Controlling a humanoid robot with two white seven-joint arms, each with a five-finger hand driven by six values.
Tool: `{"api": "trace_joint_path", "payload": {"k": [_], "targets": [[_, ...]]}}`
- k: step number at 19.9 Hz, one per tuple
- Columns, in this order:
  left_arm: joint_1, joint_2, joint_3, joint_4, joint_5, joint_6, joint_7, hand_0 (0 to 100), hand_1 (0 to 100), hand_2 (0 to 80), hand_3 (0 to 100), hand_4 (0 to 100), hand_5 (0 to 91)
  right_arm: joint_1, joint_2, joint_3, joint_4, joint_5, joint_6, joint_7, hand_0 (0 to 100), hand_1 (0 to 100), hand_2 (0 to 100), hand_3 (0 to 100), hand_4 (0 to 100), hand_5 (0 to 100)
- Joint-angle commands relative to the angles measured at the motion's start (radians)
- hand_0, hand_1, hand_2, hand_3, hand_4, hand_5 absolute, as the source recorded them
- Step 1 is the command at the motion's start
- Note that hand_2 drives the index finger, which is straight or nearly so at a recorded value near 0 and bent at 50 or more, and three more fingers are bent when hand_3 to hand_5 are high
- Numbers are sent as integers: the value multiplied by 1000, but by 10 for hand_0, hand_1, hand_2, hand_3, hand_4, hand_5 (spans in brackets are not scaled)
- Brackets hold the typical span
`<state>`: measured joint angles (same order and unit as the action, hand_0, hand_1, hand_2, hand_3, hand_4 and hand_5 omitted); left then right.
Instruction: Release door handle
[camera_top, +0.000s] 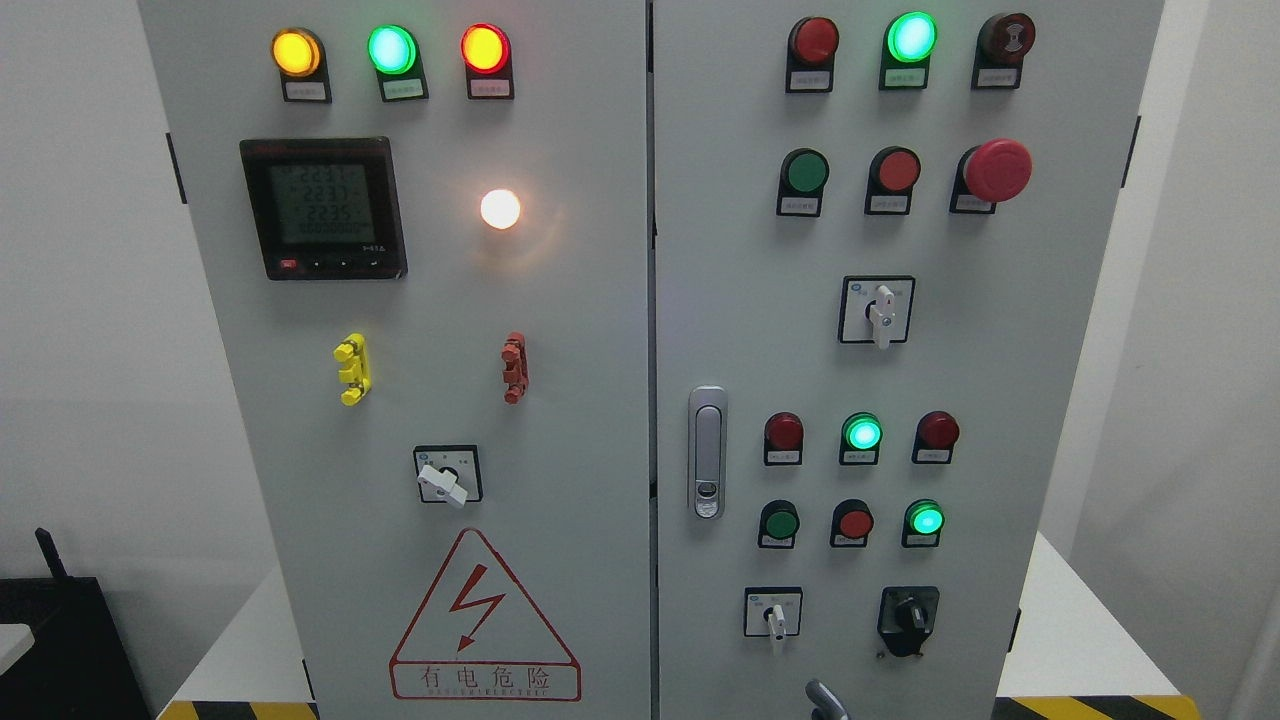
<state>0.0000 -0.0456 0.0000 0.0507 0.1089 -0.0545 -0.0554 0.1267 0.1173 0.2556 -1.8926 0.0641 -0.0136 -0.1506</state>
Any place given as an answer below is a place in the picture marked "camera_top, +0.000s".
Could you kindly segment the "grey robotic hand plastic covered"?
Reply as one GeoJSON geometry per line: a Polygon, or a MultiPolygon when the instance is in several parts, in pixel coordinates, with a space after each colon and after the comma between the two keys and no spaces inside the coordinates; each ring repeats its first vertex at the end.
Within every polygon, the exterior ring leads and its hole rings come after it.
{"type": "Polygon", "coordinates": [[[844,702],[823,682],[812,679],[805,684],[805,696],[812,702],[813,720],[849,720],[850,712],[844,702]]]}

